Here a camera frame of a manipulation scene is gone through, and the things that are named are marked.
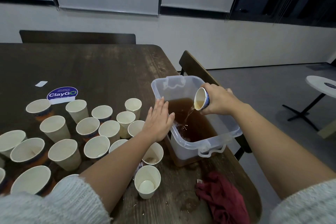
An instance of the left hand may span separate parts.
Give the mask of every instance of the left hand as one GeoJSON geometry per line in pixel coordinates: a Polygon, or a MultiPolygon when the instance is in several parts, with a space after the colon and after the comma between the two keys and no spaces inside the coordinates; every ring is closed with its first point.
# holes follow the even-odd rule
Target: left hand
{"type": "Polygon", "coordinates": [[[167,135],[175,119],[175,113],[168,114],[168,101],[166,103],[164,101],[164,97],[157,99],[154,109],[150,107],[142,128],[142,131],[148,133],[154,142],[161,141],[167,135]]]}

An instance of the wooden chair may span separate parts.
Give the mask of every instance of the wooden chair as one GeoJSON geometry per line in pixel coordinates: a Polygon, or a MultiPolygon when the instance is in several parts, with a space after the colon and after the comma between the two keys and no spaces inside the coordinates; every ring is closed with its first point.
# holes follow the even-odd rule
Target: wooden chair
{"type": "MultiPolygon", "coordinates": [[[[204,82],[219,85],[219,83],[208,73],[208,71],[188,52],[184,51],[179,64],[182,67],[181,75],[186,72],[188,75],[195,75],[204,82]]],[[[235,138],[240,145],[240,149],[234,154],[237,160],[240,160],[244,152],[251,153],[252,150],[247,143],[245,136],[241,135],[235,138]]]]}
{"type": "Polygon", "coordinates": [[[135,34],[20,30],[23,43],[136,44],[135,34]]]}

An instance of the tea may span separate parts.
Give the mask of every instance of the tea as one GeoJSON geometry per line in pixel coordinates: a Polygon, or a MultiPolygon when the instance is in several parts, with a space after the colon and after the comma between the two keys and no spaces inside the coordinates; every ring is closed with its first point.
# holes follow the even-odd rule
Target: tea
{"type": "Polygon", "coordinates": [[[188,142],[197,142],[217,136],[216,131],[204,115],[196,110],[191,111],[193,105],[194,101],[190,98],[169,100],[168,111],[175,113],[174,124],[181,137],[188,142]]]}

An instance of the red cloth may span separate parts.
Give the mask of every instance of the red cloth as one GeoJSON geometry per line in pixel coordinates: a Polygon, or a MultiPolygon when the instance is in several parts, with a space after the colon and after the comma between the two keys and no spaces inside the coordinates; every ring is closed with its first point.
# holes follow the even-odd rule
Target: red cloth
{"type": "Polygon", "coordinates": [[[223,175],[210,172],[203,182],[196,184],[196,195],[208,203],[215,223],[250,223],[242,195],[223,175]]]}

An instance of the wooden table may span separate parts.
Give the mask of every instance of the wooden table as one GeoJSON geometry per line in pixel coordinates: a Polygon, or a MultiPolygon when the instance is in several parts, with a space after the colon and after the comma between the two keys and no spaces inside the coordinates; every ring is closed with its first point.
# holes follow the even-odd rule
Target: wooden table
{"type": "MultiPolygon", "coordinates": [[[[162,49],[155,45],[0,44],[0,59],[0,134],[21,129],[28,138],[43,138],[48,147],[52,141],[25,112],[31,101],[46,98],[58,87],[72,86],[78,89],[77,99],[87,101],[89,113],[96,106],[109,105],[113,108],[113,120],[125,111],[127,99],[141,99],[140,119],[145,120],[147,110],[155,101],[151,82],[178,74],[162,49]],[[34,86],[39,81],[48,83],[34,86]]],[[[81,145],[83,163],[79,170],[70,173],[52,162],[50,168],[57,181],[91,165],[83,156],[84,142],[77,135],[76,124],[65,105],[54,105],[55,114],[65,117],[71,138],[81,145]]],[[[206,203],[199,201],[194,191],[196,179],[202,179],[212,170],[224,174],[237,187],[251,222],[258,222],[262,211],[259,194],[228,148],[223,154],[178,168],[164,141],[161,145],[164,157],[157,167],[162,177],[160,187],[151,199],[142,200],[131,182],[111,214],[115,223],[212,223],[206,203]]],[[[22,167],[9,160],[5,169],[14,179],[23,172],[22,167]]]]}

